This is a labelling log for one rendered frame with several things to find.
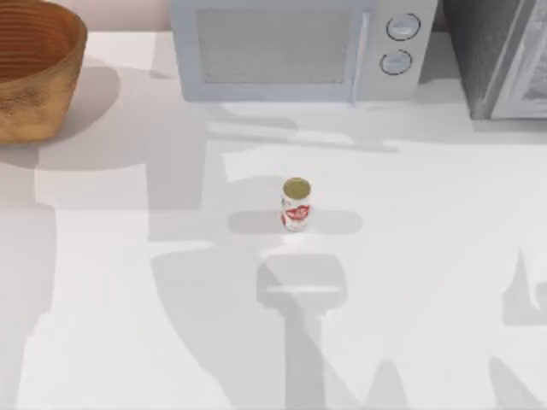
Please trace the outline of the red and white can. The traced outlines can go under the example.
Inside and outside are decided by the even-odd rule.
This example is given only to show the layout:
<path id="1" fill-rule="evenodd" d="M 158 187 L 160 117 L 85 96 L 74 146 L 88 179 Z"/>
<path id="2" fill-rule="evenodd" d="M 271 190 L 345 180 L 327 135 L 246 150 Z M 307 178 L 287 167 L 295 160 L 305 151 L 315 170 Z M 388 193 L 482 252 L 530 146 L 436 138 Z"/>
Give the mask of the red and white can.
<path id="1" fill-rule="evenodd" d="M 308 180 L 287 179 L 281 192 L 281 222 L 288 231 L 301 231 L 310 213 L 311 184 Z"/>

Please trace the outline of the microwave oven door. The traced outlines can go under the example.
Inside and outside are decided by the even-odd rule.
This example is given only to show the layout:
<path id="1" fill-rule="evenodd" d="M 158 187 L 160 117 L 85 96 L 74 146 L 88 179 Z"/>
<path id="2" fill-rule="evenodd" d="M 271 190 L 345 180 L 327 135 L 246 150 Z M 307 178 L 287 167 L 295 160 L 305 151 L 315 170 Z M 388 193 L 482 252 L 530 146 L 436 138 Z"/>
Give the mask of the microwave oven door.
<path id="1" fill-rule="evenodd" d="M 182 95 L 351 101 L 370 9 L 368 0 L 169 0 Z"/>

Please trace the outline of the pale microwave oven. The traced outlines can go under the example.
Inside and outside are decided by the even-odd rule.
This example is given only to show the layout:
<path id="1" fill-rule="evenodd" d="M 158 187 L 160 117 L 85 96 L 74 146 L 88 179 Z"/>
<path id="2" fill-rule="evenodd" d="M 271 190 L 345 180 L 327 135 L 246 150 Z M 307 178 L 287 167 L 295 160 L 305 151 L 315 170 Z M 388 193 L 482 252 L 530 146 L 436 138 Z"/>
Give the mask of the pale microwave oven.
<path id="1" fill-rule="evenodd" d="M 367 27 L 360 36 L 354 98 L 344 102 L 402 100 L 418 85 L 438 0 L 368 1 L 371 9 Z M 403 14 L 416 15 L 421 21 L 421 29 L 409 40 L 395 41 L 387 35 L 386 25 L 391 17 Z M 412 55 L 413 65 L 408 72 L 398 76 L 382 72 L 379 60 L 393 50 L 406 50 Z"/>

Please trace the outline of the round microwave knob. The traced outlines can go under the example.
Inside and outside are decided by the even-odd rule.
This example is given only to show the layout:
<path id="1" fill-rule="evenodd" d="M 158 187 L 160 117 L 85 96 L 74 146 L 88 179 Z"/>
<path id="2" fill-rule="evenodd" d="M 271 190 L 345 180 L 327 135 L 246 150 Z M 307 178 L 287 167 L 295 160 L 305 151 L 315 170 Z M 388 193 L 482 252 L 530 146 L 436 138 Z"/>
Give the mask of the round microwave knob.
<path id="1" fill-rule="evenodd" d="M 393 50 L 385 53 L 379 60 L 379 67 L 389 76 L 398 76 L 408 72 L 413 65 L 413 57 L 406 50 Z"/>
<path id="2" fill-rule="evenodd" d="M 395 41 L 406 41 L 413 38 L 421 29 L 421 21 L 414 14 L 403 14 L 391 17 L 386 25 L 387 35 Z"/>

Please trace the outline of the brown wooden basket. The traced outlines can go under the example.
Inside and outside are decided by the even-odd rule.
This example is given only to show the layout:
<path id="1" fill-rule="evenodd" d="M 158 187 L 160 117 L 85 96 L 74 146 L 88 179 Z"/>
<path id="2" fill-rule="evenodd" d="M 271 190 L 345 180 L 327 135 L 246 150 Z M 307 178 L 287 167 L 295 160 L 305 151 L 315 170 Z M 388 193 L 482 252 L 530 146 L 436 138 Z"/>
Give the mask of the brown wooden basket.
<path id="1" fill-rule="evenodd" d="M 87 42 L 79 15 L 46 0 L 0 0 L 0 144 L 54 138 Z"/>

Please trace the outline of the grey cabinet door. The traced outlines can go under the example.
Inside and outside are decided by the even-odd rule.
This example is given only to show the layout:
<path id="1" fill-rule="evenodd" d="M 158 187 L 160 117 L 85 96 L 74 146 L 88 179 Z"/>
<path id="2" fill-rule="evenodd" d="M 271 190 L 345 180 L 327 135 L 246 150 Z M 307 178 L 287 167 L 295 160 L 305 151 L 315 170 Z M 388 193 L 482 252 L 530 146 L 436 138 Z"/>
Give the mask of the grey cabinet door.
<path id="1" fill-rule="evenodd" d="M 547 120 L 547 0 L 523 0 L 503 55 L 491 117 Z"/>

